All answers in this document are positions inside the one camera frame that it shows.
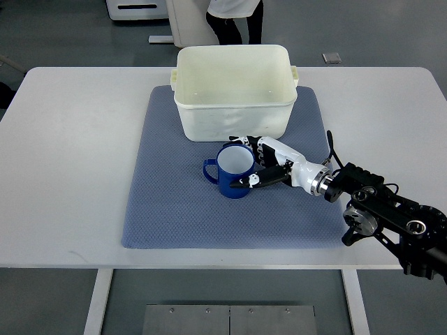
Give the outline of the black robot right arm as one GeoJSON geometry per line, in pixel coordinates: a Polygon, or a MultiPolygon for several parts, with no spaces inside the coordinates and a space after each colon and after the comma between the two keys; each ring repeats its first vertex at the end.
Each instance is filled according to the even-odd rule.
{"type": "Polygon", "coordinates": [[[352,163],[324,172],[312,188],[328,202],[350,196],[343,217],[348,230],[345,246],[373,237],[399,261],[406,275],[432,280],[446,276],[446,215],[399,195],[399,187],[386,183],[352,163]]]}

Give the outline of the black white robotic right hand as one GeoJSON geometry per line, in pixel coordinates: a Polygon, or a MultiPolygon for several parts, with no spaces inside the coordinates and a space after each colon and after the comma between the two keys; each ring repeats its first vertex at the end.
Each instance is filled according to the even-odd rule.
{"type": "Polygon", "coordinates": [[[232,188],[262,188],[283,182],[300,187],[310,195],[323,195],[332,177],[328,167],[308,161],[303,154],[271,137],[230,137],[225,143],[241,144],[251,150],[261,169],[230,183],[232,188]]]}

